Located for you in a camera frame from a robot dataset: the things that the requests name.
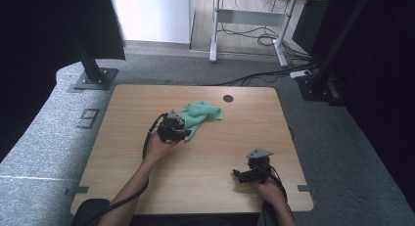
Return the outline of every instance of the person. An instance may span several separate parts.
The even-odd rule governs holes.
[[[170,150],[179,143],[179,141],[164,143],[157,133],[152,133],[144,160],[124,187],[122,187],[115,196],[111,204],[117,203],[142,189],[157,163],[165,158]],[[263,184],[251,183],[251,185],[254,186],[259,194],[273,206],[278,218],[279,226],[296,225],[294,218],[291,215],[290,207],[285,202],[282,192],[278,189],[272,179],[268,178]],[[138,201],[139,197],[108,212],[101,218],[99,225],[129,225]]]

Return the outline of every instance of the standing desk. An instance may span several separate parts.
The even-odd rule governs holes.
[[[223,100],[233,97],[231,103]],[[112,200],[141,163],[146,134],[161,114],[209,101],[223,119],[201,123],[154,169],[137,214],[261,212],[262,198],[240,184],[232,169],[249,170],[246,155],[263,148],[287,190],[294,211],[312,210],[306,182],[273,88],[118,85],[100,127],[71,213],[87,199]]]
[[[211,63],[216,62],[217,52],[217,24],[218,23],[240,23],[266,26],[280,26],[281,31],[278,38],[273,40],[274,48],[277,52],[278,60],[282,68],[288,66],[281,48],[284,40],[284,35],[287,31],[288,23],[290,22],[294,6],[297,0],[289,0],[288,8],[285,14],[263,13],[263,12],[248,12],[240,10],[226,10],[219,6],[220,0],[214,0],[213,4],[213,35],[210,40],[210,56]]]

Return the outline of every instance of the white wall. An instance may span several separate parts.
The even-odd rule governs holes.
[[[113,0],[113,5],[123,40],[190,43],[191,2]]]

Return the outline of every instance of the teal towel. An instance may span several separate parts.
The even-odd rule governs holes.
[[[192,133],[185,138],[185,140],[190,140],[195,135],[199,124],[208,116],[213,119],[222,119],[222,110],[210,102],[200,101],[188,104],[180,111],[180,115],[184,119],[184,129],[192,130]]]

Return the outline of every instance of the gray carpet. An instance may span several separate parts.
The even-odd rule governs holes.
[[[108,91],[71,92],[81,64],[57,73],[49,100],[0,164],[0,225],[70,225],[73,191],[116,85],[205,85],[278,69],[259,61],[212,65],[197,57],[126,57],[126,62],[98,61],[100,67],[119,69]],[[250,86],[277,90],[295,133],[314,201],[312,211],[294,212],[299,225],[414,225],[414,212],[345,108],[304,101],[290,77],[272,83],[254,79]],[[100,110],[91,129],[77,128],[85,109]]]

